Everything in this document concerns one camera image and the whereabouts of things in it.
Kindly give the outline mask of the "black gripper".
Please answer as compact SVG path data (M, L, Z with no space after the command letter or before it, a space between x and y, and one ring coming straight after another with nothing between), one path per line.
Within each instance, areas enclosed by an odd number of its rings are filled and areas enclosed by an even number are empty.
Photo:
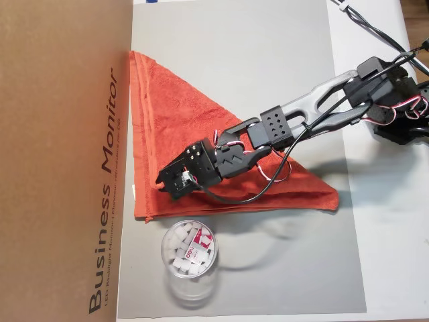
M210 187L221 182L215 162L215 149L208 140L199 140L185 148L186 168L202 186ZM156 188L160 192L166 191L165 183L160 177L156 178Z

